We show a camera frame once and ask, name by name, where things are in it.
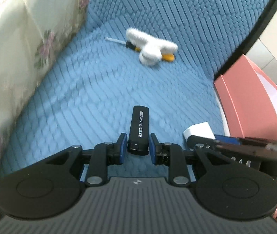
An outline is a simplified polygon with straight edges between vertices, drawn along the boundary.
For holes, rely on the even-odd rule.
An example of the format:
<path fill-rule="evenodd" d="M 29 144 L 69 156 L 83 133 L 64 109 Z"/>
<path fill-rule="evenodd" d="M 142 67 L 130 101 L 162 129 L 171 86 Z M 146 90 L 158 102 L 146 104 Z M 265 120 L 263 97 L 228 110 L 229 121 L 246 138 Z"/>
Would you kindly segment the white fluffy sock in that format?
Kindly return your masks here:
<path fill-rule="evenodd" d="M 140 49 L 139 61 L 145 66 L 157 65 L 160 61 L 174 61 L 174 53 L 178 50 L 175 43 L 153 37 L 136 28 L 126 30 L 127 40 Z"/>

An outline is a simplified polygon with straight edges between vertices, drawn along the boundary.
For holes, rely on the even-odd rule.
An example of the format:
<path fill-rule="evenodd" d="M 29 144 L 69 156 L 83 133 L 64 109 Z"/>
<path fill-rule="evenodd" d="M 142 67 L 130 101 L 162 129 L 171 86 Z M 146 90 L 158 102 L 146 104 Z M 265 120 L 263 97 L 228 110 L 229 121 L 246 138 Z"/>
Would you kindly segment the blue quilted sofa cover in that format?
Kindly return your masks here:
<path fill-rule="evenodd" d="M 222 134 L 214 77 L 249 35 L 269 0 L 90 0 L 87 21 L 22 111 L 2 158 L 1 176 L 71 145 L 114 142 L 130 129 L 133 107 L 150 110 L 150 132 L 184 144 L 183 131 L 208 122 Z M 129 27 L 173 41 L 174 62 L 143 66 L 108 42 Z"/>

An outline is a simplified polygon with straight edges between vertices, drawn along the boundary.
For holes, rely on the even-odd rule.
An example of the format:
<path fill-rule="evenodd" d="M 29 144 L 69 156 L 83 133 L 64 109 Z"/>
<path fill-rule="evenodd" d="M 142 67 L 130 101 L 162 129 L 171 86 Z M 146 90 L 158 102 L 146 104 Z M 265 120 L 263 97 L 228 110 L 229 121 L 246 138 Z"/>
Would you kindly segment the floral beige sofa cover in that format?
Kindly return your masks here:
<path fill-rule="evenodd" d="M 88 2 L 0 0 L 0 163 L 18 116 L 83 25 Z"/>

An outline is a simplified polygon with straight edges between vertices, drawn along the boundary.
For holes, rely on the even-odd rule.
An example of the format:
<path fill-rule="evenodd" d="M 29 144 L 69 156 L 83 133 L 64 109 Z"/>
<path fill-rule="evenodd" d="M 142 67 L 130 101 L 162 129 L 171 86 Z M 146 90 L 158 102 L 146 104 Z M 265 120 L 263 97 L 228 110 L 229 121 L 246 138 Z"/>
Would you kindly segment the pink cardboard box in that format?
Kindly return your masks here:
<path fill-rule="evenodd" d="M 277 85 L 242 55 L 214 85 L 233 137 L 277 140 Z"/>

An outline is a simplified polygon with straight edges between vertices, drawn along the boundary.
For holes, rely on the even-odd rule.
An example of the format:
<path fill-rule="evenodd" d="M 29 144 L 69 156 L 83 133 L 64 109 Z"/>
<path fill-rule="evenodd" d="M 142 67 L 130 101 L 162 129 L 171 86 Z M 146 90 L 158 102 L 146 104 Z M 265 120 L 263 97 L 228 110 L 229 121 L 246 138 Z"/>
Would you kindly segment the black rectangular stick device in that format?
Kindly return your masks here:
<path fill-rule="evenodd" d="M 149 154 L 149 108 L 134 106 L 127 151 L 134 155 Z"/>

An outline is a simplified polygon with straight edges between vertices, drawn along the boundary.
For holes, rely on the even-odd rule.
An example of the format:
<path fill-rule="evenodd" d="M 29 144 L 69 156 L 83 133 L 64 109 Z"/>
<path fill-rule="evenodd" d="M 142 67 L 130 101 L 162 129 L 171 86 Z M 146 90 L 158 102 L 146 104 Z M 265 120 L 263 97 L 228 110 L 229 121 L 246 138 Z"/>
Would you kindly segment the white charger cube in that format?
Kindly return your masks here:
<path fill-rule="evenodd" d="M 208 122 L 191 125 L 183 132 L 185 141 L 188 141 L 189 137 L 192 135 L 215 139 L 214 133 Z"/>

